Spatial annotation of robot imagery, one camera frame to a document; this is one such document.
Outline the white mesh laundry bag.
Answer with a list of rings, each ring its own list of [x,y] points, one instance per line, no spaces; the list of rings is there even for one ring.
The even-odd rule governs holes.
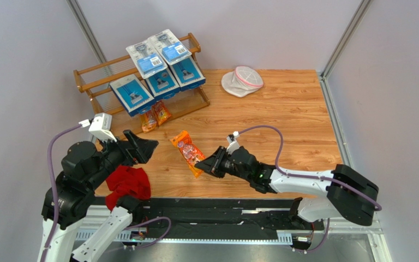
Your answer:
[[[241,65],[222,77],[221,86],[227,93],[243,98],[261,89],[264,81],[256,70]]]

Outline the Gillette razor blister pack front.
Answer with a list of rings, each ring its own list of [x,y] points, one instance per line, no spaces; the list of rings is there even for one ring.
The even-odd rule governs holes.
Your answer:
[[[148,41],[130,45],[126,51],[143,79],[148,79],[167,68],[167,64]]]

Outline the gillette razor blister pack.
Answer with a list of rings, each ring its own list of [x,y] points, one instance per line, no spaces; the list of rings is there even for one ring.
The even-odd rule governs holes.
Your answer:
[[[148,79],[167,68],[167,64],[148,41],[130,45],[126,51],[143,79]]]
[[[191,56],[189,49],[169,29],[152,35],[147,40],[170,66]]]

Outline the aluminium frame rail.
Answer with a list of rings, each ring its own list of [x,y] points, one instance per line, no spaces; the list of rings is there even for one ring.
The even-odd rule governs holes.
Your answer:
[[[102,198],[57,229],[48,261],[391,261],[379,220],[301,221],[293,200],[154,198],[109,211]]]

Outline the blue Harry's box on shelf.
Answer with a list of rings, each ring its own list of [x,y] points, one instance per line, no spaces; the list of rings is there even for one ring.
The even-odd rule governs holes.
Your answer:
[[[206,83],[206,78],[192,57],[170,66],[181,92],[193,90]]]

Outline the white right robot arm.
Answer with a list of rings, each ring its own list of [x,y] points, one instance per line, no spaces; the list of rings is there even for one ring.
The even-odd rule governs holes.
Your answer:
[[[378,210],[378,186],[345,164],[325,171],[289,170],[258,161],[244,147],[229,152],[221,146],[195,167],[217,178],[239,177],[263,194],[312,195],[296,199],[290,209],[291,215],[306,222],[343,217],[370,226]]]

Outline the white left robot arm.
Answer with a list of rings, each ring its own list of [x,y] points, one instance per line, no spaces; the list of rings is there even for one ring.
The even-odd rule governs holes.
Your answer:
[[[159,145],[130,130],[123,134],[125,140],[102,142],[100,151],[90,141],[77,142],[68,149],[61,161],[61,173],[51,177],[52,186],[45,194],[39,261],[98,261],[126,227],[143,218],[143,201],[136,196],[122,196],[97,231],[81,246],[73,247],[87,211],[95,202],[95,190],[121,165],[148,163]]]

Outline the large blue Harry's razor box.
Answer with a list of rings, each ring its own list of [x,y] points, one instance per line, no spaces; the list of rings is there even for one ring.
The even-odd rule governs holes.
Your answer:
[[[145,83],[156,101],[172,98],[181,91],[169,68],[150,76]]]

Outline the small blue Harry's razor box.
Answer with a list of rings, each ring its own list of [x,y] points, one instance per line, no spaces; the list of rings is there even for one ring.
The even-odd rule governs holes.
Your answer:
[[[156,99],[135,74],[111,81],[109,87],[131,117],[146,113],[156,103]]]

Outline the red cloth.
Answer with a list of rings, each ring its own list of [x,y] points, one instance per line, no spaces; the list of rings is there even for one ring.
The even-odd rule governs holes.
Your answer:
[[[106,207],[112,211],[117,201],[124,196],[132,196],[139,200],[151,198],[151,184],[143,168],[132,168],[120,165],[106,180],[111,191],[105,197]]]

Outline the orange bic razor bag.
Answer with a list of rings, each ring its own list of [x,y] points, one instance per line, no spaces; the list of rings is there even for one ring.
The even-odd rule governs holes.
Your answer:
[[[153,112],[159,126],[161,126],[172,117],[172,114],[161,100],[153,105]]]
[[[152,110],[140,115],[141,128],[144,133],[148,133],[156,129],[158,123],[155,114]]]
[[[203,161],[206,157],[193,143],[190,134],[186,130],[183,130],[170,139],[170,142],[180,151],[194,177],[198,178],[203,171],[198,169],[195,165]]]

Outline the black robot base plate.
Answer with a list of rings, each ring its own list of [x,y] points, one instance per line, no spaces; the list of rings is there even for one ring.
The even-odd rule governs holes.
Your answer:
[[[141,204],[133,224],[163,217],[143,230],[147,239],[165,234],[178,240],[276,240],[277,233],[321,232],[323,221],[302,222],[290,214],[292,199],[152,198]]]

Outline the orange Bic razor bag front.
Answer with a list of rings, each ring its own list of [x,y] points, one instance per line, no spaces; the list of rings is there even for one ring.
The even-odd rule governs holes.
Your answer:
[[[152,110],[140,115],[141,128],[144,133],[148,133],[156,129],[158,123],[155,114]]]

